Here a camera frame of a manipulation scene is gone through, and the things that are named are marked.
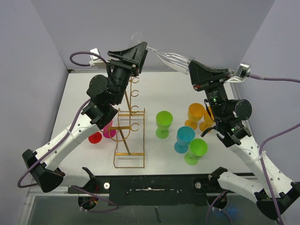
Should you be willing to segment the light green goblet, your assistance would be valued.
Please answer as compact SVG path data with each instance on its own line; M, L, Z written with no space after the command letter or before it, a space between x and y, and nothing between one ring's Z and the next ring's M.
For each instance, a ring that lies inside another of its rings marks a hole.
M165 139L169 136L169 128L173 122L173 116L168 111L160 111L156 115L156 136L160 139Z

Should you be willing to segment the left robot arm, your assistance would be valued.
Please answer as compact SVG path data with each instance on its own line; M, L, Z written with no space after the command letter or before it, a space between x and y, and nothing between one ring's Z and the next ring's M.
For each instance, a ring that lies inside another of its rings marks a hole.
M63 182L65 173L59 168L60 163L79 144L113 120L118 113L114 106L122 102L130 78L142 72L147 53L145 41L107 53L111 57L105 62L107 75L92 77L86 91L89 99L80 106L72 123L49 143L22 154L27 171L17 182L19 188L24 187L21 182L27 174L31 174L44 193Z

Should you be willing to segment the clear wine glass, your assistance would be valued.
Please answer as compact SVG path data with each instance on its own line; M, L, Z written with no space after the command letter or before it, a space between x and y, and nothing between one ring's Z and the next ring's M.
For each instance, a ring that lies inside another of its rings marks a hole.
M191 61L194 60L194 57L188 56L175 50L156 49L150 46L147 46L146 49L154 53L169 68L186 75L189 74L188 66Z

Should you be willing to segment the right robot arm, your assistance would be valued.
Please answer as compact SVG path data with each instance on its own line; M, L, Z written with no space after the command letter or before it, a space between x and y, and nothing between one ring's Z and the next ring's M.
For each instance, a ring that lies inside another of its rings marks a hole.
M283 224L282 214L300 196L299 182L292 181L268 158L262 145L257 145L251 131L243 124L252 113L252 106L245 99L229 100L224 83L240 83L246 77L263 78L250 73L250 66L241 63L237 72L208 67L198 61L188 64L192 86L205 91L213 116L218 139L235 153L257 178L257 182L235 175L225 168L218 168L209 175L209 187L235 192L252 202L269 219Z

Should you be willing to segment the cyan goblet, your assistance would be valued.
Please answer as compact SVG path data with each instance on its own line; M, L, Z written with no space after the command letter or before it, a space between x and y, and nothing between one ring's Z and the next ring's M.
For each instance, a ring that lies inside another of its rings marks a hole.
M188 150L190 142L195 138L195 131L188 126L182 126L177 131L174 149L179 154L184 154Z

